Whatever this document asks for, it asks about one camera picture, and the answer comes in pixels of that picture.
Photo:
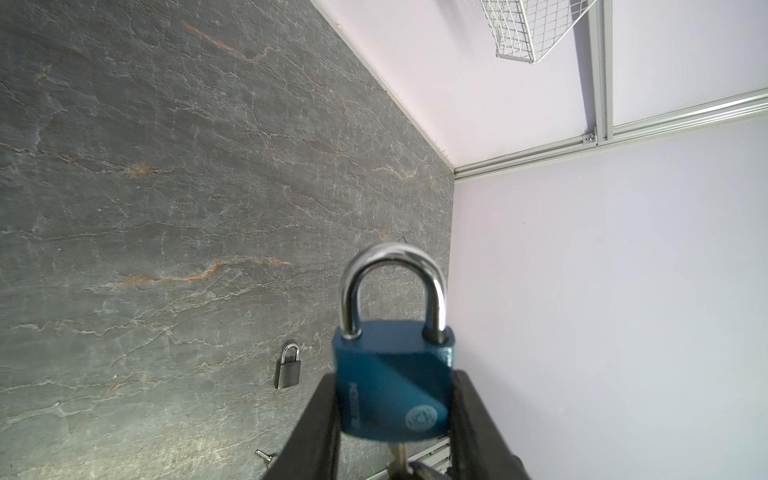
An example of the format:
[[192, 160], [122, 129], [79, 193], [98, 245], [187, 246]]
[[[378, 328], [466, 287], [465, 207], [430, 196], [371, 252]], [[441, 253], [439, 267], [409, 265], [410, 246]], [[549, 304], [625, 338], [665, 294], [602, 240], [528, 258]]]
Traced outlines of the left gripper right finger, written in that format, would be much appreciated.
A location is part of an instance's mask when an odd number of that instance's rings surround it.
[[518, 479], [530, 476], [507, 446], [467, 372], [452, 372], [449, 413], [452, 479]]

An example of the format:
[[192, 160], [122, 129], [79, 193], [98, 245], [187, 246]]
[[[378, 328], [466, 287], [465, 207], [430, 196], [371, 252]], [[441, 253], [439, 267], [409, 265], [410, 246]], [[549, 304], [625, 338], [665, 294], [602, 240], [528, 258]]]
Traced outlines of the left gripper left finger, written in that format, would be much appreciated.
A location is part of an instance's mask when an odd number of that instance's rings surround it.
[[340, 448], [336, 376], [323, 376], [287, 443], [263, 476], [278, 479], [335, 479]]

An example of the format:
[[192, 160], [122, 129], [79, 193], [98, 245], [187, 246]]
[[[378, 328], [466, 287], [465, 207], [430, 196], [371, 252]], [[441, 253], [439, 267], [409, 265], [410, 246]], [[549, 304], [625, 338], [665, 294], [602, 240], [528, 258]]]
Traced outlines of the key for blue padlock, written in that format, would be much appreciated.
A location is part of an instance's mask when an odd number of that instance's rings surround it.
[[405, 443], [389, 443], [388, 448], [393, 460], [387, 466], [389, 480], [409, 480], [413, 478]]

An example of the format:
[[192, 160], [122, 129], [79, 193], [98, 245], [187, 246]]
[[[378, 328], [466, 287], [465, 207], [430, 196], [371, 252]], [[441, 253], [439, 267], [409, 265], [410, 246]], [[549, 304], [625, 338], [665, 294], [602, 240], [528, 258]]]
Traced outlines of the blue padlock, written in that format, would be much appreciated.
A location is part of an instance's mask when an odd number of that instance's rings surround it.
[[[421, 280], [423, 319], [361, 319], [362, 281], [387, 265], [404, 267]], [[359, 252], [341, 277], [340, 325], [332, 346], [346, 434], [388, 443], [447, 434], [455, 336], [447, 324], [444, 276], [429, 255], [404, 243], [380, 243]]]

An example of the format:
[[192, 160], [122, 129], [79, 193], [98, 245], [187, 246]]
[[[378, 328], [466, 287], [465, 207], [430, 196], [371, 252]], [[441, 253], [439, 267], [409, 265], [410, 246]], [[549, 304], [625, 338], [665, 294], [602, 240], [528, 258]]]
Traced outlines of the silver key on table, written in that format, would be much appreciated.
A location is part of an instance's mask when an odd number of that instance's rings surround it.
[[264, 462], [265, 467], [269, 469], [272, 465], [272, 463], [276, 460], [277, 454], [276, 453], [266, 453], [261, 449], [257, 449], [255, 451], [255, 454]]

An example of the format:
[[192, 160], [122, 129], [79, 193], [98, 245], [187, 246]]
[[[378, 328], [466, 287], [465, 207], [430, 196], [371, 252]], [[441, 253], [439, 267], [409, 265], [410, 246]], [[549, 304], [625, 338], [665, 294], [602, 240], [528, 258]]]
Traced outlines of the grey padlock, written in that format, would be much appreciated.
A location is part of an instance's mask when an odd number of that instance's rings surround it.
[[275, 388], [282, 390], [300, 383], [300, 347], [295, 342], [284, 345], [276, 363]]

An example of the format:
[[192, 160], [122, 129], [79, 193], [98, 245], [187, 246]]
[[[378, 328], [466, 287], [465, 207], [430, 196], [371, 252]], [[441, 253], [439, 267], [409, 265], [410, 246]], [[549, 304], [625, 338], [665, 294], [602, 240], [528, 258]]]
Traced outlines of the aluminium front rail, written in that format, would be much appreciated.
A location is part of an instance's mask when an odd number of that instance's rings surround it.
[[[451, 468], [451, 451], [449, 439], [441, 438], [435, 445], [408, 456], [410, 467], [413, 470], [413, 478], [417, 479], [447, 479]], [[369, 476], [369, 479], [388, 479], [387, 466], [384, 470]]]

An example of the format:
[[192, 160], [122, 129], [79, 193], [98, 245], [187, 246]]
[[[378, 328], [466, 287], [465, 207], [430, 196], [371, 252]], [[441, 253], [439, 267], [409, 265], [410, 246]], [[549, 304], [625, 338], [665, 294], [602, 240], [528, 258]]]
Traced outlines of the aluminium frame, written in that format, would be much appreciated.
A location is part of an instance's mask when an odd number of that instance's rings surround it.
[[455, 167], [453, 176], [456, 181], [478, 179], [536, 164], [552, 163], [594, 150], [741, 120], [767, 112], [767, 90], [762, 88], [617, 125], [613, 118], [613, 24], [610, 1], [598, 1], [589, 9], [588, 32], [595, 108], [593, 131], [581, 137], [572, 137]]

